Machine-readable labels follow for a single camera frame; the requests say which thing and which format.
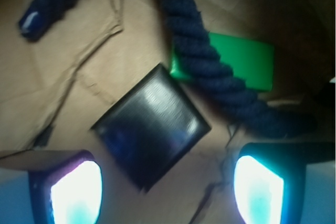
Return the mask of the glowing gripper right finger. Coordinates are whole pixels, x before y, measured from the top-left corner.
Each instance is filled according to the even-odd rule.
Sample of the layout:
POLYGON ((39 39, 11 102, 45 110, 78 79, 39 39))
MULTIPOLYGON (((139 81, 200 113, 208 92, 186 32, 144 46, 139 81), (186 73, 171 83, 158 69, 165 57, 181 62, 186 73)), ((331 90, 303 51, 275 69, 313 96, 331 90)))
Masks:
POLYGON ((244 223, 335 223, 335 144, 248 143, 233 187, 244 223))

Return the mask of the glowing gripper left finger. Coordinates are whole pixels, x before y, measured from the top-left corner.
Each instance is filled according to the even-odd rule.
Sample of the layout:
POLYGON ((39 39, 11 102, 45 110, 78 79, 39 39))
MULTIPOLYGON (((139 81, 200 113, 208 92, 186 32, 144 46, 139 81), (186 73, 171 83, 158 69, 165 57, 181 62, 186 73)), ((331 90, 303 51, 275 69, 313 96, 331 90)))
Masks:
POLYGON ((96 223, 102 204, 102 171, 87 150, 49 151, 30 170, 35 223, 96 223))

